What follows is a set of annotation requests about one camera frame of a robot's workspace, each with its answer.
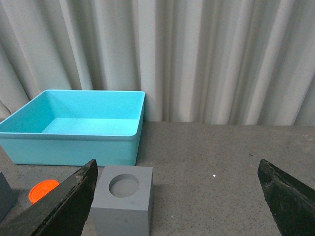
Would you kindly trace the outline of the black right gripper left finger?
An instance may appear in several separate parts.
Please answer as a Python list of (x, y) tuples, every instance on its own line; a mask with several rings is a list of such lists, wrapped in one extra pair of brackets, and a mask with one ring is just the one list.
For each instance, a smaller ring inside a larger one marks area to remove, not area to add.
[(80, 236), (87, 221), (98, 177), (90, 160), (56, 188), (2, 225), (2, 236)]

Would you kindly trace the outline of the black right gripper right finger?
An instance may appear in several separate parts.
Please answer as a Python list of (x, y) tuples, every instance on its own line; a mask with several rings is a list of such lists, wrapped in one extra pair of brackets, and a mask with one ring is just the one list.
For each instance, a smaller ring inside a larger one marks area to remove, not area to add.
[(257, 175), (265, 201), (283, 236), (315, 234), (315, 190), (262, 159)]

